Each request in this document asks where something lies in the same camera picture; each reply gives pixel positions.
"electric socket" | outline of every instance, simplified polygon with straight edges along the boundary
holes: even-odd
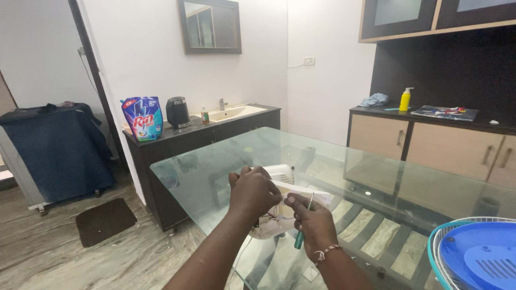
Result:
[[[307,56],[304,58],[305,66],[314,66],[315,65],[315,56]]]

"cabinet handle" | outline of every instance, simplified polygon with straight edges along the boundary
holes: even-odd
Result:
[[[486,165],[487,164],[487,158],[489,158],[489,154],[491,153],[491,149],[493,149],[493,145],[489,145],[487,147],[487,151],[486,151],[486,154],[484,155],[484,160],[482,161],[482,165]]]
[[[398,142],[396,143],[396,146],[400,146],[400,144],[401,144],[401,136],[402,135],[403,135],[403,130],[400,130],[399,134],[398,134]]]
[[[509,155],[511,155],[512,148],[507,148],[507,153],[505,154],[504,160],[502,161],[501,168],[504,168],[507,165],[507,161],[509,160]]]

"detergent pouch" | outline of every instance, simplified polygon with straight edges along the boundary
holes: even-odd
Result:
[[[154,140],[161,135],[163,116],[158,97],[128,98],[122,102],[125,119],[138,141]]]

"wash basin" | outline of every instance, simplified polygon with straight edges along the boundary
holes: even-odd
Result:
[[[257,113],[257,112],[261,112],[261,111],[265,111],[265,110],[266,109],[253,107],[253,106],[241,106],[241,107],[236,107],[236,108],[227,108],[224,111],[220,111],[220,110],[209,111],[208,115],[209,115],[210,121],[220,122],[220,121],[225,121],[225,120],[229,120],[229,119],[233,119],[233,118],[237,118],[237,117],[242,117],[245,115],[249,115],[249,114],[253,114],[253,113]]]

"glass tabletop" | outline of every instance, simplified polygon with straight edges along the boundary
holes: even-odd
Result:
[[[208,235],[228,211],[229,172],[280,164],[294,166],[295,185],[330,193],[340,245],[381,289],[441,289],[426,252],[436,226],[471,216],[516,218],[514,189],[266,127],[151,169]],[[294,248],[296,235],[247,237],[235,270],[246,287],[326,289],[320,275],[308,279],[317,268]]]

